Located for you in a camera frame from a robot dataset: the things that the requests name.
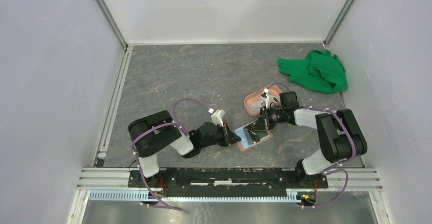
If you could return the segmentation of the tan leather card holder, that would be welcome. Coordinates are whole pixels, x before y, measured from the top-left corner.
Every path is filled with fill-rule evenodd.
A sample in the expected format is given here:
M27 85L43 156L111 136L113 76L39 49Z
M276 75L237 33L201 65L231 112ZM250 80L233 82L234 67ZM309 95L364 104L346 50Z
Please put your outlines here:
M237 144L242 152L273 137L270 130L255 129L255 124L256 121L234 130L234 133L240 137L240 141Z

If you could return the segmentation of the pink oval tray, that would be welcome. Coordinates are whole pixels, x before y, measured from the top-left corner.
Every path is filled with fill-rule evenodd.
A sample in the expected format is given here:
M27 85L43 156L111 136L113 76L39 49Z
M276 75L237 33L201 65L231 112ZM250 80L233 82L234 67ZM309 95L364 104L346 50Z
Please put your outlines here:
M260 94L263 92L263 89L269 89L270 92L275 96L277 102L274 106L279 106L281 104L280 94L282 93L281 89L277 85L267 85L264 88L261 88L257 92L254 92L248 95L244 99L244 107L247 113L253 117L257 117L260 115L260 108L265 107L264 102L259 98Z

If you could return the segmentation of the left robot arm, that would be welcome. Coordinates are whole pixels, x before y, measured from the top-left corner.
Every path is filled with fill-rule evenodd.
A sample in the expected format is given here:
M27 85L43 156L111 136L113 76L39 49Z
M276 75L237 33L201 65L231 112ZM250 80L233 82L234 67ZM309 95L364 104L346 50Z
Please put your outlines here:
M241 138L223 121L225 111L208 109L211 121L185 134L167 110L137 119L130 123L128 132L140 167L141 181L148 187L160 181L157 153L172 147L183 158L198 155L203 148L218 145L229 147Z

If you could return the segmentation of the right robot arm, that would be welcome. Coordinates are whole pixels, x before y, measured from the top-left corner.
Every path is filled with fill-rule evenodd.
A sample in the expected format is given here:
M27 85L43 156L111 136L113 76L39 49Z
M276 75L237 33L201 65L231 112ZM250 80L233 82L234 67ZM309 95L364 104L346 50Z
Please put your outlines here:
M294 181L298 186L308 187L314 182L315 175L327 174L336 166L367 152L366 139L350 109L334 111L300 106L295 92L281 93L279 102L279 105L267 103L261 107L257 121L246 126L246 131L254 140L258 140L259 133L284 123L317 131L319 149L295 167Z

